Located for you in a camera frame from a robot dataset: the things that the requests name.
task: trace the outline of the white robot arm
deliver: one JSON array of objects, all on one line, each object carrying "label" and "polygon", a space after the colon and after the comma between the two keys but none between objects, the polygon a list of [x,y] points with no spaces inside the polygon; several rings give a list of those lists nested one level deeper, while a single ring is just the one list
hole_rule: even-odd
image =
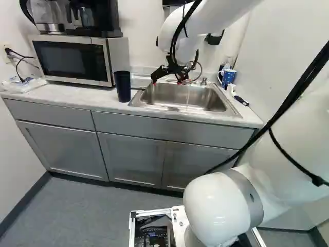
[{"label": "white robot arm", "polygon": [[[183,12],[186,15],[195,2],[199,5],[185,24],[186,32],[179,30],[173,59],[174,33]],[[183,7],[175,10],[165,21],[158,46],[169,54],[169,66],[155,71],[153,82],[175,74],[177,68],[170,68],[173,64],[182,68],[189,62],[204,34],[222,31],[261,0],[195,2],[187,4],[184,11]],[[329,42],[326,46],[329,53]],[[302,78],[308,80],[306,72]],[[186,247],[230,245],[237,235],[291,207],[329,195],[329,85],[287,109],[253,145],[244,164],[199,177],[187,186],[184,206],[190,227],[185,234]],[[302,167],[294,165],[279,147]]]},{"label": "white robot arm", "polygon": [[[184,65],[193,60],[195,51],[208,33],[222,32],[262,0],[203,0],[186,22],[176,47],[177,61]],[[174,32],[193,3],[173,11],[164,22],[158,36],[158,47],[170,52]]]},{"label": "white robot arm", "polygon": [[[168,74],[178,75],[178,81],[184,80],[188,73],[184,72],[184,67],[193,59],[206,35],[222,32],[261,1],[196,0],[172,12],[157,38],[158,47],[169,54],[168,66],[162,65],[151,74],[153,83]],[[187,19],[184,28],[177,28],[184,19]]]}]

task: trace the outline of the white wall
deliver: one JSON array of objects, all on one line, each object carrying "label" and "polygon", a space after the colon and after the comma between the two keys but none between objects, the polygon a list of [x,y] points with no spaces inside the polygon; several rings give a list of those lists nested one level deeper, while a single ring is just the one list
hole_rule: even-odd
[{"label": "white wall", "polygon": [[[264,122],[328,41],[328,13],[327,0],[265,0],[253,10],[235,66],[236,83],[237,92]],[[309,90],[328,83],[328,74],[329,64]],[[294,208],[266,226],[308,230],[329,218],[328,208],[325,198]]]},{"label": "white wall", "polygon": [[[23,35],[32,31],[33,26],[20,13],[18,1],[0,1],[0,43],[8,42],[18,52],[31,54]],[[0,80],[12,75],[15,75],[13,66],[0,60]],[[44,172],[0,99],[0,222]]]},{"label": "white wall", "polygon": [[[165,54],[155,45],[165,20],[162,0],[118,0],[118,5],[123,35],[129,37],[132,66],[158,67],[164,63]],[[205,71],[218,71],[225,55],[236,56],[247,21],[245,16],[227,28],[219,46],[201,46],[199,61]]]}]

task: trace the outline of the kettle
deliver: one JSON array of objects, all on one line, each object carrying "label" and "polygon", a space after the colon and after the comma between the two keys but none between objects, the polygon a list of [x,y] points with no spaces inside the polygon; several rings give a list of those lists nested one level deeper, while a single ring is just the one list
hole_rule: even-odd
[{"label": "kettle", "polygon": [[61,34],[65,31],[58,0],[20,0],[20,6],[40,33]]}]

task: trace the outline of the gray carpet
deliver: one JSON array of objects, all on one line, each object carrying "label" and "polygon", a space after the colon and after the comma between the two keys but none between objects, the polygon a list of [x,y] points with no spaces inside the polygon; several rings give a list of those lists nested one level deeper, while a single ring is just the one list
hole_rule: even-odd
[{"label": "gray carpet", "polygon": [[129,212],[182,199],[52,178],[0,239],[1,247],[124,247]]},{"label": "gray carpet", "polygon": [[267,247],[315,247],[308,233],[259,230]]}]

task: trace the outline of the power outlet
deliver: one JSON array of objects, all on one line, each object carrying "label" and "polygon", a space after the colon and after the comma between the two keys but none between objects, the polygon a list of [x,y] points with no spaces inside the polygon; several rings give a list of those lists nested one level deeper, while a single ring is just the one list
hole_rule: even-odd
[{"label": "power outlet", "polygon": [[7,55],[7,53],[6,53],[6,51],[5,51],[5,49],[6,48],[10,48],[9,47],[9,44],[1,44],[1,46],[0,46],[0,54],[1,54],[1,57],[2,57],[2,60],[5,62],[5,63],[11,63],[11,61],[10,61],[10,59],[9,59],[9,57],[8,57],[8,55]]}]

